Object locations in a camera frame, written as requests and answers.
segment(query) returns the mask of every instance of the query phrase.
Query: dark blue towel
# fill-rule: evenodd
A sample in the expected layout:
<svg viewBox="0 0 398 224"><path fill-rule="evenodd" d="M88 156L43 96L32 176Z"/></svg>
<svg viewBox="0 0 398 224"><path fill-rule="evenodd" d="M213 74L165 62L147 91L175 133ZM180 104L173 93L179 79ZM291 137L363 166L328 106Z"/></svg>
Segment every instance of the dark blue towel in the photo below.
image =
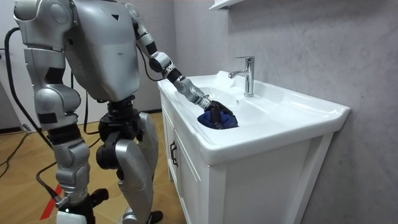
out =
<svg viewBox="0 0 398 224"><path fill-rule="evenodd" d="M221 113L221 125L223 129L238 127L238 121L236 120L235 115L228 115L224 114L223 112L220 113ZM210 111L207 111L204 114L200 115L198 117L198 121L208 128L219 129L214 123L211 122Z"/></svg>

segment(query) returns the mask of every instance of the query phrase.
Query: white shelf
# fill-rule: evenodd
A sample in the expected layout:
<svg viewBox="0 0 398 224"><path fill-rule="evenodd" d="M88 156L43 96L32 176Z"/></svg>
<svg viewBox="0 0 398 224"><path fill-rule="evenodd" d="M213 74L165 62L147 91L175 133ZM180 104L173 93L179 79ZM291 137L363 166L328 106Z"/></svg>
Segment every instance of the white shelf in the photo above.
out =
<svg viewBox="0 0 398 224"><path fill-rule="evenodd" d="M229 9L233 4L239 3L244 0L215 0L214 5L212 5L210 10L218 10L218 9Z"/></svg>

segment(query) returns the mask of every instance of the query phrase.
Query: faucet handle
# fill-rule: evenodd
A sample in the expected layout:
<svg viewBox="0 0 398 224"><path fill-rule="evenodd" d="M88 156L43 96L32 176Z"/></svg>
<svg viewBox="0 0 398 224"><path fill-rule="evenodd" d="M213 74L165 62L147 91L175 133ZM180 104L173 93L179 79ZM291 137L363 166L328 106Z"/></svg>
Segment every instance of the faucet handle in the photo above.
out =
<svg viewBox="0 0 398 224"><path fill-rule="evenodd" d="M236 57L236 59L239 59L239 58L244 58L245 59L244 61L246 63L253 63L256 60L255 56Z"/></svg>

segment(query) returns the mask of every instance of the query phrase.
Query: sink countertop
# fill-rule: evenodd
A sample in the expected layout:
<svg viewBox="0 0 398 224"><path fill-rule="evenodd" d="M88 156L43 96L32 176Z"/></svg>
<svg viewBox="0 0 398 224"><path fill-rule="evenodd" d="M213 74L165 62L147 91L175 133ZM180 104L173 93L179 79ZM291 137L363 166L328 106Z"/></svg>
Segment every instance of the sink countertop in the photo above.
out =
<svg viewBox="0 0 398 224"><path fill-rule="evenodd" d="M203 114L199 106L178 93L168 80L158 83L211 166L333 133L341 129L350 111L349 107L257 80L255 96L246 98L244 77L230 79L224 71L189 79L211 100L227 106L238 120L238 128L207 128L197 121Z"/></svg>

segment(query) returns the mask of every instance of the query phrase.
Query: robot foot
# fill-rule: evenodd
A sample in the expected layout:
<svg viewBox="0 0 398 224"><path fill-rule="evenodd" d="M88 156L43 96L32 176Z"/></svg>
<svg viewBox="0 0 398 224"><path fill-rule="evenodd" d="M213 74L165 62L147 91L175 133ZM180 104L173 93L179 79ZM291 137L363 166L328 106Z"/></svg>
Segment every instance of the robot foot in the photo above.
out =
<svg viewBox="0 0 398 224"><path fill-rule="evenodd" d="M155 224L160 222L163 219L163 212L162 211L154 211L150 213L150 221L148 224Z"/></svg>

